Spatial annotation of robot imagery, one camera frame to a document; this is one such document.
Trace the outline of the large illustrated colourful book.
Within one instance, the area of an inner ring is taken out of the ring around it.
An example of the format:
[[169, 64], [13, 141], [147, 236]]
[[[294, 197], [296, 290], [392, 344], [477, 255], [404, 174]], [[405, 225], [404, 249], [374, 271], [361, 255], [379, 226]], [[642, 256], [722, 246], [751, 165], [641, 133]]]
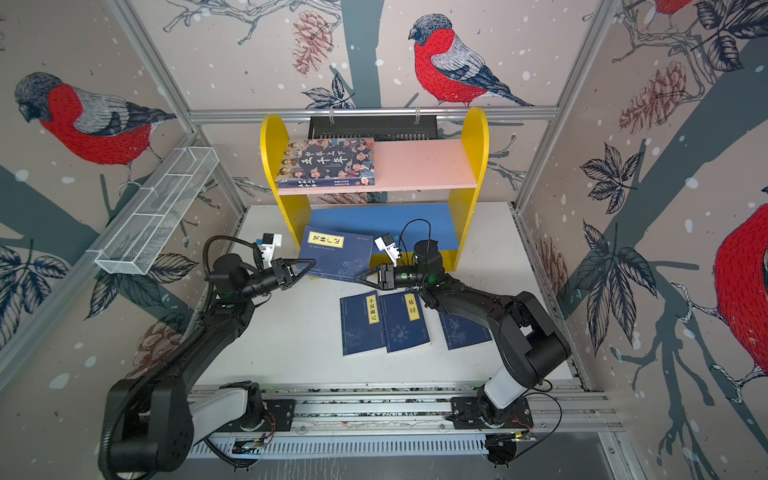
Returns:
[[276, 177], [278, 188], [373, 186], [373, 138], [291, 141]]

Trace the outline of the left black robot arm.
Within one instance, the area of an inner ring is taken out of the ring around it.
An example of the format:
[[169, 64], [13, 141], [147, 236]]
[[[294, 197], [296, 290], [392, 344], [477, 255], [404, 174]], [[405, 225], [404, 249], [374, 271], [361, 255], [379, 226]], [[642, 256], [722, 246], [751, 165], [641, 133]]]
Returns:
[[118, 381], [108, 392], [98, 466], [106, 479], [136, 473], [149, 479], [177, 469], [193, 446], [225, 424], [274, 430], [255, 382], [230, 383], [198, 407], [188, 395], [217, 356], [247, 329], [258, 305], [287, 290], [314, 266], [312, 259], [274, 259], [249, 265], [237, 254], [219, 257], [208, 275], [205, 309], [170, 356], [145, 374]]

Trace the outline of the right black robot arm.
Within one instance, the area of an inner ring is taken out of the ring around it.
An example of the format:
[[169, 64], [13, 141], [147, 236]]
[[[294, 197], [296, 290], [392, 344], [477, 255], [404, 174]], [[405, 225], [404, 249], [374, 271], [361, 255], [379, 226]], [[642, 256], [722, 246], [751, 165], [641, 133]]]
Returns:
[[480, 388], [477, 408], [491, 425], [505, 421], [515, 402], [572, 354], [536, 296], [527, 291], [499, 295], [466, 285], [446, 272], [435, 240], [417, 242], [408, 264], [380, 264], [355, 281], [382, 291], [412, 288], [427, 307], [489, 330], [502, 367]]

